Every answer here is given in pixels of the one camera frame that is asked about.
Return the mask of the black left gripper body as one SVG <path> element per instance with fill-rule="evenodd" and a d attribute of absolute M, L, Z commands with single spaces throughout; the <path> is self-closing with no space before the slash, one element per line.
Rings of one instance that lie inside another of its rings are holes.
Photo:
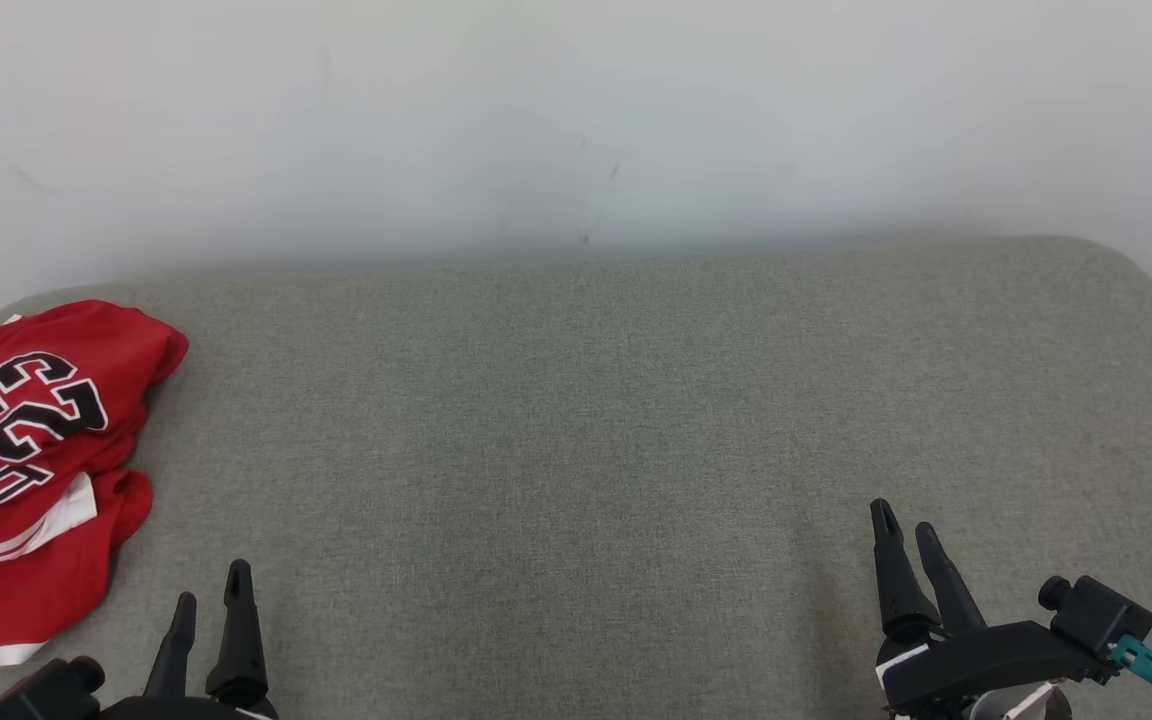
<path fill-rule="evenodd" d="M 273 703 L 256 696 L 132 696 L 103 708 L 96 719 L 279 719 Z"/>

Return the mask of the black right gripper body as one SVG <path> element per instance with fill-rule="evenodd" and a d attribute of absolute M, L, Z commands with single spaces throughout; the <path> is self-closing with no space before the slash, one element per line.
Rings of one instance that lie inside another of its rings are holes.
<path fill-rule="evenodd" d="M 1108 661 L 1023 621 L 956 635 L 876 667 L 893 719 L 965 719 L 986 694 L 1061 682 L 1108 682 Z"/>

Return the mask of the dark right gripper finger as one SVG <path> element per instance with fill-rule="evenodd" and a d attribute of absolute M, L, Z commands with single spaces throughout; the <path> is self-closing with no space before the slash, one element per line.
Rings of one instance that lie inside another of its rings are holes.
<path fill-rule="evenodd" d="M 873 526 L 876 584 L 879 621 L 884 638 L 890 643 L 924 643 L 931 629 L 940 626 L 940 614 L 916 579 L 905 553 L 905 536 L 895 511 L 884 498 L 870 502 Z"/>
<path fill-rule="evenodd" d="M 922 568 L 931 582 L 941 626 L 948 635 L 978 632 L 987 628 L 972 592 L 967 588 L 957 566 L 948 556 L 943 544 L 929 521 L 920 521 L 915 529 Z"/>

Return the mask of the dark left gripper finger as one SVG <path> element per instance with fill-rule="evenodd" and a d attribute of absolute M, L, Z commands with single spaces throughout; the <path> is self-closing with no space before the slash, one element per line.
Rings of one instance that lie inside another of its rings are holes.
<path fill-rule="evenodd" d="M 168 630 L 157 647 L 156 659 L 142 696 L 145 698 L 184 697 L 189 652 L 196 632 L 197 600 L 194 593 L 182 592 Z"/>
<path fill-rule="evenodd" d="M 251 566 L 244 560 L 230 562 L 225 583 L 227 616 L 218 661 L 206 676 L 205 692 L 232 707 L 268 706 L 270 679 L 259 609 L 255 602 Z"/>

